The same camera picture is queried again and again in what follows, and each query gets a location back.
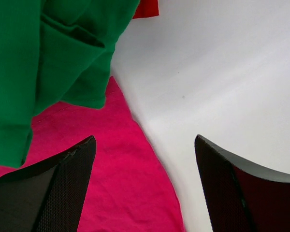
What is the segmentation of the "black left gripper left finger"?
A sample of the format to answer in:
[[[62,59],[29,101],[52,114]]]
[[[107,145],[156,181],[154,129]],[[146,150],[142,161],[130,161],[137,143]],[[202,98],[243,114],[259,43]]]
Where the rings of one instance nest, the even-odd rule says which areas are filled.
[[[96,154],[90,136],[0,177],[0,232],[75,232]]]

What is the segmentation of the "crimson t shirt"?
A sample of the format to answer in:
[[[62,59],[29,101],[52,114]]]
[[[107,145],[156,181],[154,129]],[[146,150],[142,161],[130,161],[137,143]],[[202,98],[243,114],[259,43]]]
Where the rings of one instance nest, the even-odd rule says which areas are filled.
[[[80,232],[182,232],[172,183],[110,79],[100,110],[57,103],[22,132],[6,130],[0,151],[8,161],[27,155],[31,165],[94,135],[97,153],[81,214]]]

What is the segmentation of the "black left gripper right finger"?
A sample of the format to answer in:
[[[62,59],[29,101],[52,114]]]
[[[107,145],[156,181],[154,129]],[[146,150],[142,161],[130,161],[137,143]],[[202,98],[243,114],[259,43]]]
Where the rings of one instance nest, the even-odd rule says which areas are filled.
[[[201,135],[195,154],[215,232],[290,232],[290,174],[266,168]]]

